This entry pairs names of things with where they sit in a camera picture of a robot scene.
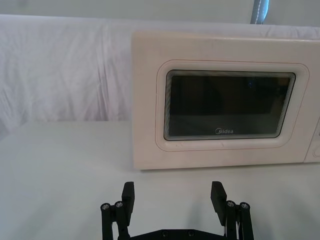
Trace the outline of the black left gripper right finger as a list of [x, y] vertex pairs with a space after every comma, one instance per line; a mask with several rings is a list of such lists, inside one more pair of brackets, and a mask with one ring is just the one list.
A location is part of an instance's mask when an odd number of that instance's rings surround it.
[[220, 181], [211, 184], [211, 202], [221, 226], [224, 227], [225, 240], [253, 240], [251, 206], [246, 202], [236, 204], [227, 199], [226, 191]]

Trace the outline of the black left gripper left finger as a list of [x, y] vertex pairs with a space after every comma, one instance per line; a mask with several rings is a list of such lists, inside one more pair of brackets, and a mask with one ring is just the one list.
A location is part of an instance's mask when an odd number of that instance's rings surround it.
[[113, 240], [113, 223], [117, 224], [118, 240], [130, 240], [128, 226], [135, 202], [134, 182], [128, 181], [124, 184], [121, 200], [114, 205], [103, 203], [101, 210], [102, 239]]

